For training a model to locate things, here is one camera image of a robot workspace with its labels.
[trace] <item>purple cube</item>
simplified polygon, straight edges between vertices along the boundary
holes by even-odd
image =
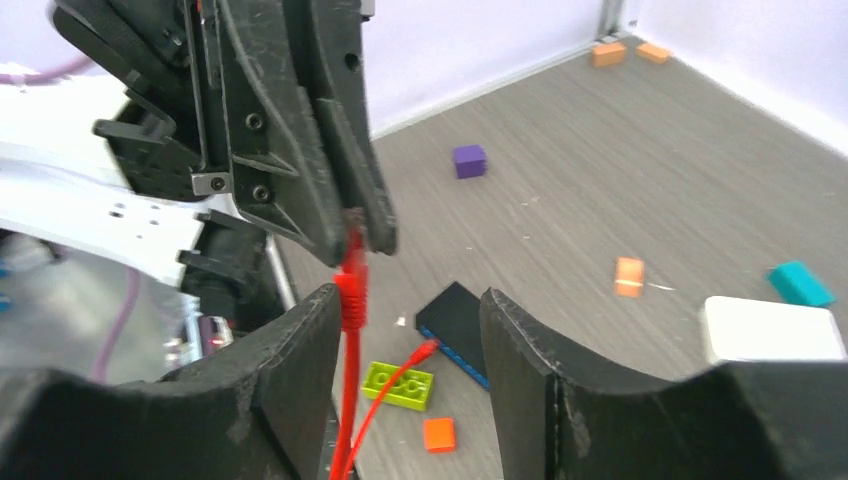
[[[453,164],[460,180],[482,176],[486,173],[486,152],[480,145],[454,148]]]

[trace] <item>orange foam block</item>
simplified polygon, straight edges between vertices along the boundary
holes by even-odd
[[[621,63],[627,57],[627,47],[623,43],[608,43],[592,49],[592,66],[606,67]]]
[[[430,453],[447,453],[456,450],[453,419],[445,417],[424,420],[424,447]]]
[[[645,284],[645,262],[638,258],[618,257],[615,267],[615,293],[624,297],[642,295]]]
[[[636,55],[647,58],[654,63],[665,63],[671,58],[671,51],[650,43],[643,43],[636,48]]]

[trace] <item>teal block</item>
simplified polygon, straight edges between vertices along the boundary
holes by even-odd
[[[786,303],[824,308],[836,301],[830,290],[801,262],[778,265],[767,278]]]

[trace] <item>bolt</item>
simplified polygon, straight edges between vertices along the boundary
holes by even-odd
[[[262,120],[262,115],[251,113],[244,119],[244,124],[248,130],[259,130],[265,125],[265,120]]]
[[[271,199],[271,191],[265,185],[257,185],[253,188],[253,198],[265,203]]]
[[[224,179],[221,177],[215,177],[212,179],[211,182],[209,182],[209,186],[212,187],[212,190],[220,192],[224,189],[224,187],[227,186],[227,182],[225,182]]]

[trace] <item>black lego brick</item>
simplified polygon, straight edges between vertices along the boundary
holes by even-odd
[[[480,299],[453,282],[415,315],[415,328],[438,339],[441,350],[488,390],[479,312]]]

